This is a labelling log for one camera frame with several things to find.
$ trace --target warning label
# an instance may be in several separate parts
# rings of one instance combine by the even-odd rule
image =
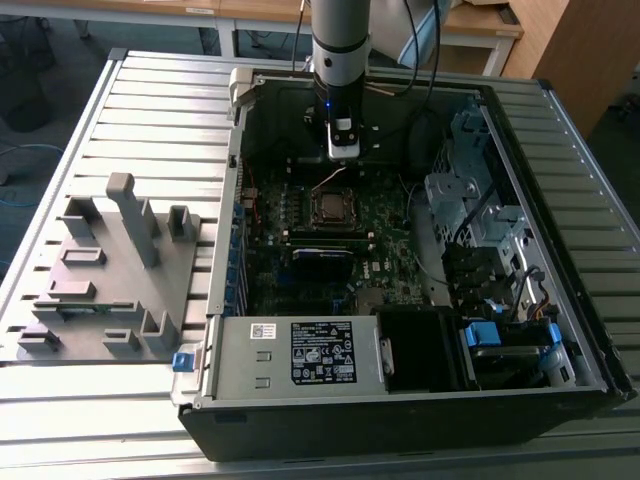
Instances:
[[[291,324],[291,380],[296,385],[355,383],[351,322]]]

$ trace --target cable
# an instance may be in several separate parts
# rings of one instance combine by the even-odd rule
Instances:
[[[10,147],[15,147],[15,148],[48,148],[48,149],[55,150],[60,154],[64,154],[63,149],[61,149],[60,147],[56,147],[55,145],[50,145],[48,143],[29,143],[29,144],[19,145],[17,143],[13,143],[8,140],[3,140],[1,138],[0,138],[0,143],[4,143],[5,145],[9,145]]]
[[[435,57],[433,60],[433,69],[431,70],[431,80],[429,81],[429,89],[427,90],[427,96],[424,98],[422,102],[422,106],[419,110],[423,110],[426,108],[429,103],[429,99],[431,98],[431,93],[433,92],[433,84],[436,83],[436,73],[438,72],[438,63],[440,61],[440,42],[442,38],[442,27],[440,26],[440,6],[438,5],[438,0],[433,0],[433,13],[436,19],[436,46],[435,46]]]
[[[478,215],[482,207],[484,207],[484,205],[489,200],[489,197],[495,191],[496,191],[496,185],[495,183],[492,183],[489,186],[489,188],[487,188],[487,190],[482,194],[482,196],[480,197],[476,205],[471,209],[467,217],[462,221],[462,223],[456,230],[456,233],[453,235],[453,240],[451,241],[451,243],[458,242],[458,237],[460,236],[460,234],[464,231],[465,228],[467,228],[467,226],[473,221],[473,219],[476,218],[476,215]]]
[[[4,205],[5,207],[16,207],[16,208],[29,208],[29,207],[37,207],[40,203],[13,203],[7,202],[5,200],[0,200],[0,205]]]
[[[395,135],[396,133],[411,127],[411,125],[413,125],[413,123],[415,122],[415,120],[417,120],[417,118],[420,116],[420,113],[422,113],[423,110],[425,110],[427,108],[427,105],[429,104],[429,100],[431,99],[431,94],[433,93],[433,86],[436,83],[436,74],[438,72],[438,64],[440,62],[440,44],[441,44],[441,39],[442,39],[442,27],[440,25],[440,7],[438,5],[438,0],[434,0],[433,2],[433,13],[435,15],[435,22],[436,22],[436,44],[435,44],[435,53],[434,53],[434,61],[433,61],[433,68],[431,69],[431,79],[429,80],[429,87],[427,89],[427,95],[424,98],[424,101],[422,102],[422,104],[420,105],[420,107],[418,107],[417,109],[415,109],[408,117],[407,117],[407,121],[405,123],[403,123],[400,127],[395,128],[393,130],[391,130],[390,132],[384,134],[378,141],[382,141],[385,138],[388,138],[392,135]]]
[[[320,188],[322,185],[324,185],[325,183],[327,183],[329,180],[331,180],[333,177],[335,177],[337,174],[339,174],[341,171],[346,170],[347,167],[342,167],[339,168],[338,170],[336,170],[335,172],[333,172],[331,175],[329,175],[327,178],[325,178],[323,181],[321,181],[318,185],[316,185],[315,187],[313,187],[311,189],[311,191],[313,192],[314,190],[317,190],[318,188]]]
[[[518,316],[518,305],[520,304],[520,299],[522,298],[522,292],[524,291],[524,285],[527,283],[527,278],[531,276],[536,271],[540,271],[540,267],[537,265],[531,265],[524,272],[524,275],[520,279],[520,283],[518,283],[518,287],[516,288],[516,295],[513,297],[513,305],[511,306],[511,314],[509,315],[509,321],[513,323]]]
[[[449,287],[449,284],[447,282],[445,282],[444,280],[440,280],[439,278],[434,277],[433,275],[431,275],[429,272],[427,272],[427,269],[424,268],[424,265],[422,265],[422,263],[420,263],[420,260],[418,259],[418,256],[414,256],[414,259],[416,261],[416,263],[418,264],[418,266],[420,267],[420,270],[423,271],[423,273],[430,278],[431,280],[433,280],[436,283],[440,283],[446,287]]]
[[[290,35],[291,35],[290,33],[287,33],[287,34],[284,36],[284,39],[282,40],[282,43],[280,44],[280,50],[282,50],[282,49],[284,48],[284,44],[285,44],[285,43],[287,43],[287,40],[289,40],[289,36],[290,36]]]
[[[415,58],[415,61],[413,62],[413,76],[411,77],[411,81],[405,87],[404,90],[394,93],[394,97],[404,97],[406,94],[408,94],[411,91],[411,89],[413,88],[413,85],[416,83],[416,78],[418,78],[418,70],[420,68],[420,61],[419,61],[420,59],[418,58],[420,56],[420,48],[418,47],[418,33],[416,32],[416,24],[413,21],[413,13],[411,13],[411,7],[409,6],[409,1],[408,0],[402,0],[402,1],[404,3],[405,8],[407,9],[407,15],[409,15],[409,22],[411,23],[411,34],[413,35],[413,50],[415,52],[416,58]]]
[[[300,28],[302,28],[302,17],[304,17],[305,1],[300,2],[300,16],[298,17],[298,26],[296,27],[296,36],[293,40],[293,52],[291,52],[291,71],[296,71],[296,50],[298,50],[298,38],[300,37]]]
[[[253,189],[253,216],[256,217],[256,223],[260,224],[260,217],[258,216],[258,209],[256,207],[256,202],[258,201],[258,191],[256,189],[256,182],[253,179],[253,171],[251,170],[251,166],[247,163],[247,161],[243,158],[242,162],[244,166],[247,168],[249,172],[249,179],[251,180],[251,188]]]
[[[398,179],[400,180],[400,185],[402,185],[402,189],[405,191],[407,195],[409,195],[409,190],[407,190],[407,186],[402,181],[402,175],[398,174]]]
[[[544,297],[542,297],[542,300],[540,300],[540,303],[535,308],[535,310],[531,313],[531,316],[527,320],[532,320],[534,318],[536,320],[539,320],[541,318],[542,310],[544,310],[544,307],[549,305],[549,300],[550,300],[549,292],[547,291],[546,288],[542,286],[542,281],[538,281],[538,289],[540,289]]]
[[[2,143],[6,143],[7,145],[11,145],[10,143],[5,142],[4,140],[2,140]],[[55,145],[47,145],[47,144],[43,144],[43,143],[32,143],[32,144],[26,144],[26,145],[13,145],[13,146],[11,146],[11,148],[8,148],[8,149],[3,150],[2,152],[0,152],[0,157],[3,156],[3,155],[6,155],[7,153],[11,153],[11,152],[13,152],[15,150],[20,150],[20,149],[55,150],[56,152],[58,152],[60,154],[60,156],[62,156],[64,154],[64,150],[62,150],[59,147],[56,147]]]
[[[404,217],[407,222],[409,221],[409,207],[411,206],[411,199],[413,198],[413,192],[416,190],[417,186],[418,184],[416,183],[413,187],[411,187],[411,191],[409,192],[409,199],[407,200],[407,214]]]

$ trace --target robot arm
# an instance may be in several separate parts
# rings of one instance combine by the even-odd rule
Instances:
[[[408,3],[416,22],[421,64],[435,44],[433,2]],[[444,22],[451,0],[438,0],[438,5]],[[406,6],[401,0],[311,0],[311,8],[316,114],[326,126],[327,155],[332,160],[357,158],[369,29],[377,50],[413,68],[414,39]]]

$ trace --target table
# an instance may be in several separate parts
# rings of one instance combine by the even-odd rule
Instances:
[[[14,15],[215,28],[220,34],[220,48],[225,58],[237,56],[238,30],[295,33],[299,8],[299,0],[0,1],[0,13]],[[301,33],[311,33],[310,19],[307,12]],[[442,44],[490,49],[482,73],[499,76],[515,40],[522,35],[522,27],[504,23],[495,7],[463,4],[449,13]]]
[[[288,69],[289,63],[122,53],[107,62],[0,288],[2,333],[29,320],[28,298],[46,287],[47,269],[67,235],[56,218],[65,196],[95,195],[100,208],[109,208],[104,197],[109,174],[129,171],[144,175],[136,182],[136,193],[149,197],[155,212],[166,212],[178,199],[205,220],[182,341],[202,338],[203,298],[209,291],[219,189],[227,159],[226,143],[212,139],[208,132],[232,128],[228,106],[221,100],[228,98],[234,67]],[[410,72],[372,68],[372,74],[406,81]],[[428,79],[428,74],[420,77]],[[478,77],[441,74],[438,80],[468,83],[478,82]],[[640,281],[637,273],[629,273],[639,263],[638,254],[631,251],[640,238],[637,228],[553,91],[543,90],[533,80],[487,78],[483,83],[499,96],[560,232],[589,279],[590,294],[622,360],[632,378],[640,379]],[[191,139],[186,144],[181,143],[185,135]],[[626,295],[610,296],[608,283],[625,284]],[[9,336],[0,343],[0,355],[6,355]],[[0,477],[310,478],[449,469],[440,476],[453,478],[450,469],[466,467],[474,470],[466,478],[530,480],[543,475],[557,478],[559,472],[579,478],[594,478],[594,472],[600,478],[617,477],[622,474],[613,472],[620,472],[621,466],[634,471],[640,464],[638,399],[595,419],[564,424],[524,445],[309,463],[214,463],[207,461],[178,421],[169,400],[171,382],[171,367],[157,364],[0,368]],[[590,458],[592,463],[578,470],[580,458]],[[510,469],[509,463],[519,465]]]

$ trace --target aluminum extrusion table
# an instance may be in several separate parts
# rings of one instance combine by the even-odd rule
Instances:
[[[203,218],[183,341],[206,322],[220,189],[227,159],[229,74],[236,65],[288,62],[114,51],[0,289],[0,332],[31,321],[31,301],[66,235],[56,220],[68,195],[93,195],[101,209],[113,171],[136,176],[136,194],[155,212],[179,200]],[[386,76],[406,74],[378,70]],[[470,77],[440,75],[448,82]],[[607,323],[627,371],[640,380],[640,236],[553,91],[534,81],[473,77],[497,92],[551,207],[564,241]],[[0,337],[0,356],[12,341]],[[210,475],[309,477],[527,462],[527,472],[588,473],[638,468],[640,402],[570,422],[525,445],[502,448],[216,464],[206,460],[169,400],[169,365],[0,368],[0,476],[131,478]],[[505,473],[486,467],[487,475]]]

